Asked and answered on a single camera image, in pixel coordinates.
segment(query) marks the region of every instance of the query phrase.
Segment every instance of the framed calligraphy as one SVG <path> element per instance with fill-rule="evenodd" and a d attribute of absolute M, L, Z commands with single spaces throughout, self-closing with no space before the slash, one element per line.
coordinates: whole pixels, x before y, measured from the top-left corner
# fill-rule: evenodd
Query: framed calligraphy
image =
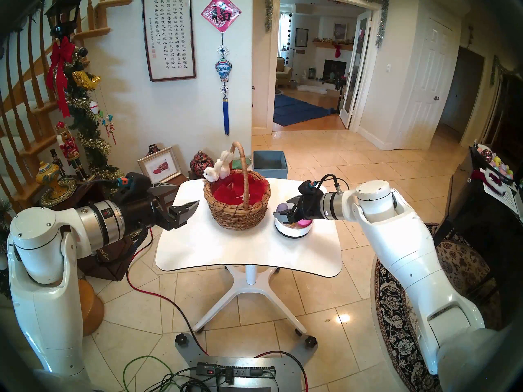
<path fill-rule="evenodd" d="M 142 0 L 142 15 L 149 79 L 195 78 L 191 0 Z"/>

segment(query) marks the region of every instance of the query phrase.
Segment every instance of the blue tassel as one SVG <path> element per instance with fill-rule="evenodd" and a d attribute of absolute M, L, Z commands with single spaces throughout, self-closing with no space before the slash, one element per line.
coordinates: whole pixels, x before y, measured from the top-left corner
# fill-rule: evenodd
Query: blue tassel
<path fill-rule="evenodd" d="M 225 134 L 229 136 L 229 100 L 223 98 L 223 127 L 225 128 Z"/>

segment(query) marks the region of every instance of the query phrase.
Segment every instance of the easter egg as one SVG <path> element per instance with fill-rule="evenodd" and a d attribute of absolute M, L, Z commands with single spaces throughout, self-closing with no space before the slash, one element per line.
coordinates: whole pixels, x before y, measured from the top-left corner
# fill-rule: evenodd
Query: easter egg
<path fill-rule="evenodd" d="M 483 157 L 487 163 L 490 163 L 492 160 L 492 152 L 486 148 L 481 152 L 481 157 Z"/>

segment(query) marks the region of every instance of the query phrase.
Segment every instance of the basket of eggs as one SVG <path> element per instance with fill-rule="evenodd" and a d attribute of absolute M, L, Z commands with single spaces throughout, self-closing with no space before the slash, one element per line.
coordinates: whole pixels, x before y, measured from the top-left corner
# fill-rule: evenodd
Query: basket of eggs
<path fill-rule="evenodd" d="M 235 149 L 242 169 L 230 169 Z M 269 181 L 255 171 L 247 171 L 243 147 L 234 142 L 222 152 L 214 167 L 205 169 L 203 196 L 216 222 L 227 229 L 241 231 L 256 226 L 264 218 L 270 198 Z"/>

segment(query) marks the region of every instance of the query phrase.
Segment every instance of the framed art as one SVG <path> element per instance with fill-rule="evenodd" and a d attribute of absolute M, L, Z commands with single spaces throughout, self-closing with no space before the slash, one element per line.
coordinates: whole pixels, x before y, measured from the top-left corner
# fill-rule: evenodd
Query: framed art
<path fill-rule="evenodd" d="M 345 40 L 347 36 L 347 24 L 346 23 L 335 23 L 334 24 L 334 32 L 333 32 L 333 40 Z"/>
<path fill-rule="evenodd" d="M 149 79 L 195 78 L 191 0 L 142 0 L 142 15 Z"/>
<path fill-rule="evenodd" d="M 299 48 L 306 48 L 308 41 L 308 29 L 296 28 L 294 34 L 294 46 Z"/>
<path fill-rule="evenodd" d="M 181 174 L 172 146 L 141 158 L 138 165 L 153 184 L 168 181 Z"/>

